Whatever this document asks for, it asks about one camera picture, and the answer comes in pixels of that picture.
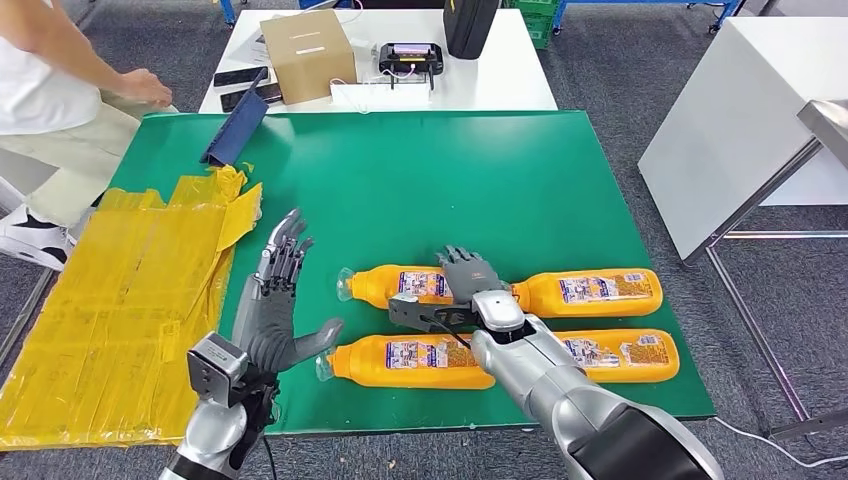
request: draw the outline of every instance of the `white t-shirt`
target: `white t-shirt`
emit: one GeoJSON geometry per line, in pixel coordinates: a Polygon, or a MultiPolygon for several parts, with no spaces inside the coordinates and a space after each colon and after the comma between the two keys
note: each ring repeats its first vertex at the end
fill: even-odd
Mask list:
{"type": "Polygon", "coordinates": [[[55,132],[94,120],[100,91],[0,37],[0,135],[55,132]]]}

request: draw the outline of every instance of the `cardboard box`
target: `cardboard box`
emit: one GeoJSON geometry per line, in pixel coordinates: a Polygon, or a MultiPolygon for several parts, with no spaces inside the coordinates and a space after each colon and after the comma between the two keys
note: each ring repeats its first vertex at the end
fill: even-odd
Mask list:
{"type": "Polygon", "coordinates": [[[327,97],[333,78],[356,83],[353,49],[333,10],[275,18],[259,25],[283,103],[327,97]]]}

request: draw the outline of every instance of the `yellow bottle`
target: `yellow bottle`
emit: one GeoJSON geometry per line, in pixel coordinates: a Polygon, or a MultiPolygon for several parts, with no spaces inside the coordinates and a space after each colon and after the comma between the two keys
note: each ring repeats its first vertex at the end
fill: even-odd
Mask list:
{"type": "Polygon", "coordinates": [[[512,295],[542,318],[647,315],[663,297],[660,279],[646,268],[540,273],[514,284],[512,295]]]}
{"type": "MultiPolygon", "coordinates": [[[[653,383],[674,377],[674,341],[653,329],[555,332],[589,378],[600,383],[653,383]]],[[[468,339],[470,335],[461,335],[468,339]]],[[[317,360],[322,380],[348,378],[366,387],[482,390],[495,384],[471,351],[448,334],[371,335],[317,360]]]]}
{"type": "Polygon", "coordinates": [[[382,265],[367,272],[354,273],[345,268],[336,285],[339,300],[365,300],[383,310],[398,293],[409,293],[421,303],[451,304],[453,294],[439,267],[382,265]]]}
{"type": "MultiPolygon", "coordinates": [[[[359,273],[345,268],[337,288],[342,301],[356,298],[382,309],[398,293],[421,303],[453,303],[439,267],[382,265],[359,273]]],[[[522,310],[542,318],[647,315],[663,298],[657,274],[645,268],[540,273],[513,284],[512,293],[522,310]]]]}

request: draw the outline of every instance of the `robotic hand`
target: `robotic hand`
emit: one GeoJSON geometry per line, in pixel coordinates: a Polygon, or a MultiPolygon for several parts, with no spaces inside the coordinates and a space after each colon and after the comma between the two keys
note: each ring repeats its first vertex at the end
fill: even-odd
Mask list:
{"type": "Polygon", "coordinates": [[[724,478],[709,451],[674,417],[589,380],[548,327],[521,311],[479,254],[451,246],[446,250],[447,256],[438,254],[439,262],[455,302],[465,311],[398,296],[389,301],[390,318],[425,331],[436,330],[434,325],[448,331],[477,327],[470,345],[475,360],[555,439],[568,478],[724,478]]]}
{"type": "Polygon", "coordinates": [[[188,352],[192,389],[200,397],[185,438],[160,480],[234,480],[247,454],[272,424],[277,374],[335,345],[343,326],[328,320],[316,333],[294,338],[297,279],[312,239],[295,209],[274,228],[259,266],[247,278],[233,341],[215,332],[188,352]]]}

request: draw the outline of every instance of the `green table surface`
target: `green table surface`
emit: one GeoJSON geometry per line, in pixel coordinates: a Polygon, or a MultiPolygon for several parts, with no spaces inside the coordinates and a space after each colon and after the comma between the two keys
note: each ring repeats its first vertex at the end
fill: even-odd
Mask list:
{"type": "MultiPolygon", "coordinates": [[[[204,173],[198,160],[224,118],[146,118],[112,186],[155,188],[167,200],[179,176],[204,173]]],[[[295,331],[308,333],[340,316],[341,344],[409,332],[392,325],[385,311],[339,302],[335,284],[342,267],[435,265],[433,254],[445,244],[480,252],[510,282],[540,272],[651,267],[584,112],[274,115],[253,135],[243,161],[255,166],[251,184],[264,184],[263,217],[237,245],[219,327],[225,336],[244,279],[256,268],[271,229],[295,206],[315,238],[298,284],[295,331]]],[[[715,414],[668,302],[644,317],[548,324],[553,330],[669,332],[680,352],[677,376],[607,387],[677,417],[715,414]]],[[[497,385],[450,391],[366,388],[340,378],[322,383],[311,361],[280,380],[280,416],[271,433],[531,423],[497,385]]]]}

